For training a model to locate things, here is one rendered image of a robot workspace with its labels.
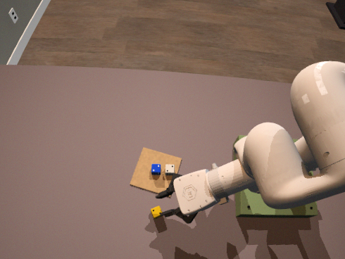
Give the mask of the tan square mat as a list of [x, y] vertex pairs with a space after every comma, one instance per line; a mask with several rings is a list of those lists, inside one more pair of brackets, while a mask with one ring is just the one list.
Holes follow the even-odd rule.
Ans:
[[[165, 191], [172, 181], [172, 175], [165, 175], [165, 165], [175, 165], [177, 174], [180, 162], [176, 156], [143, 148], [130, 184], [156, 193]], [[152, 164], [161, 164], [161, 175], [151, 174]]]

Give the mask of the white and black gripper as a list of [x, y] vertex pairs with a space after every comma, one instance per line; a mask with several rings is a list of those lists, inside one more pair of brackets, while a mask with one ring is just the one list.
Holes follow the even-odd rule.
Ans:
[[179, 207], [162, 212], [160, 216], [176, 215], [189, 224], [198, 212], [219, 203], [220, 199], [215, 196], [209, 184], [208, 171], [199, 170], [184, 176], [173, 173], [169, 187], [156, 198], [165, 198], [175, 192]]

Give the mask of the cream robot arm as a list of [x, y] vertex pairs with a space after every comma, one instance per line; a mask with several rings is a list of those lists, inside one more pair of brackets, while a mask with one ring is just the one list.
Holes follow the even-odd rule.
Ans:
[[[345, 192], [345, 63], [325, 61], [303, 69], [292, 83], [290, 101], [303, 137], [294, 143], [275, 123], [255, 126], [234, 145], [237, 160], [211, 165], [208, 181], [218, 205], [245, 189], [261, 194], [274, 209]], [[317, 168], [320, 173], [309, 176]]]

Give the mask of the yellow die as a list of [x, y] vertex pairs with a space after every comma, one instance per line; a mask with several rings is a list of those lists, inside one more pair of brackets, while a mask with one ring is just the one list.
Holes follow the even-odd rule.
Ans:
[[162, 213], [162, 211], [161, 211], [160, 206], [155, 207], [155, 208], [152, 208], [152, 209], [151, 209], [151, 213], [152, 213], [154, 219], [156, 219], [156, 218], [158, 218], [158, 217], [161, 217], [161, 216], [160, 216], [160, 213]]

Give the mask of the blue die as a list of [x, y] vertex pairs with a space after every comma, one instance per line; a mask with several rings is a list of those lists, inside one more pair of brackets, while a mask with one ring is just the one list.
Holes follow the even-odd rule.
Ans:
[[152, 164], [151, 165], [151, 174], [152, 175], [161, 175], [161, 164]]

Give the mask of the white die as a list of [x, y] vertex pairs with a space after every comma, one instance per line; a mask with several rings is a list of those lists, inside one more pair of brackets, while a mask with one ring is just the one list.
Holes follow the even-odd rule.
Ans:
[[175, 165], [165, 165], [165, 175], [173, 175], [175, 173]]

